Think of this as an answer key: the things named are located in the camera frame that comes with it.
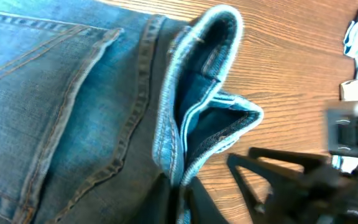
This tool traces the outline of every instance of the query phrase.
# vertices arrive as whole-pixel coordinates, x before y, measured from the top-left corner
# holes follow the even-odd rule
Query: wood grain
[[[358,0],[137,0],[108,1],[127,9],[189,21],[217,4],[240,10],[245,34],[225,89],[260,105],[265,119],[232,148],[213,156],[198,177],[230,223],[250,222],[225,165],[229,152],[251,146],[324,154],[323,109],[339,99],[339,84],[354,76],[342,40]],[[279,163],[283,166],[296,166]],[[244,171],[263,197],[264,179]]]

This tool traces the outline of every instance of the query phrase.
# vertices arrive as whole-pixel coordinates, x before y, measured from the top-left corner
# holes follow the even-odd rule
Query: faded denim
[[[125,223],[160,175],[185,192],[263,111],[222,91],[242,35],[94,1],[0,1],[0,223]]]

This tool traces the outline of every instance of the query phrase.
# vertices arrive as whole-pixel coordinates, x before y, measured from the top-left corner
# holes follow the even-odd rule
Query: denim pocket
[[[122,29],[0,12],[0,216],[27,223],[87,74]]]

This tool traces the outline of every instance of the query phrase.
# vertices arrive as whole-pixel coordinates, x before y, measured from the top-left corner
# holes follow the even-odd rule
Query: blurry black object
[[[303,172],[260,161],[266,157],[299,164]],[[327,157],[297,152],[251,148],[248,156],[230,154],[230,168],[254,224],[358,223],[358,174],[343,174]],[[265,202],[240,175],[243,167],[265,178],[272,193]]]

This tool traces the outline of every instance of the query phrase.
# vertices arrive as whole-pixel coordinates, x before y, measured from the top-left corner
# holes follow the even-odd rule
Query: brown wooden floor
[[[189,21],[217,4],[240,10],[245,34],[224,88],[265,111],[262,124],[213,156],[198,177],[230,223],[247,223],[246,206],[225,165],[229,152],[251,146],[325,153],[323,108],[339,99],[339,84],[354,76],[342,40],[358,0],[137,0],[109,1],[136,11]],[[258,194],[266,182],[244,171]]]

